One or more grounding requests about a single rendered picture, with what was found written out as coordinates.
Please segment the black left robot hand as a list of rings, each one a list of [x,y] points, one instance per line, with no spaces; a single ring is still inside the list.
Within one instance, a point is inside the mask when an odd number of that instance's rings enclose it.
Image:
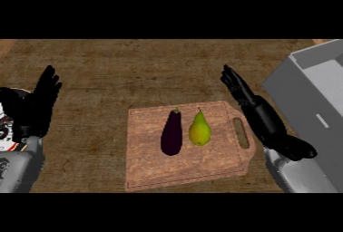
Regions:
[[[48,65],[43,71],[35,89],[23,97],[7,87],[0,87],[0,104],[6,116],[13,120],[12,140],[17,143],[48,133],[53,104],[62,88],[54,68]]]

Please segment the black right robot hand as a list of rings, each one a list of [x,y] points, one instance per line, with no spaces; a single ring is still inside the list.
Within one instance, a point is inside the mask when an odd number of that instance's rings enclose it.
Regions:
[[[244,79],[227,65],[223,66],[221,82],[241,107],[251,131],[264,147],[292,161],[313,159],[315,147],[288,134],[281,117],[266,99],[254,94]]]

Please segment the grey box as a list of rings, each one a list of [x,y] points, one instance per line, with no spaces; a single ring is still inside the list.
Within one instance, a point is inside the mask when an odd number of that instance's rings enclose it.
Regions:
[[[295,137],[343,193],[343,39],[289,53],[263,82]]]

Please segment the yellow-green pear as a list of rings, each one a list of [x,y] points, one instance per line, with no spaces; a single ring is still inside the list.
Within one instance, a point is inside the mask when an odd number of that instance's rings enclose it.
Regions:
[[[211,128],[207,124],[205,114],[202,111],[198,111],[189,127],[189,140],[195,146],[204,146],[208,143],[210,138]]]

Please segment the brown wooden cutting board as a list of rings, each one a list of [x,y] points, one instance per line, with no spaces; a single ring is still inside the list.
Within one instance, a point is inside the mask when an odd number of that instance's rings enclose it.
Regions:
[[[180,110],[182,129],[187,130],[193,116],[204,113],[211,128],[210,142],[196,146],[182,136],[179,154],[161,150],[161,135],[171,110]],[[236,139],[235,120],[242,113],[226,101],[208,101],[131,109],[127,117],[125,185],[128,191],[152,189],[211,179],[241,176],[248,172],[255,144],[245,128],[250,146],[242,148]]]

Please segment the dark purple eggplant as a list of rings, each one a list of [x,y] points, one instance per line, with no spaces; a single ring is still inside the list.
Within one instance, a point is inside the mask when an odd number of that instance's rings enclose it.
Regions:
[[[180,110],[174,109],[168,113],[161,135],[161,151],[165,155],[174,156],[182,148],[182,123]]]

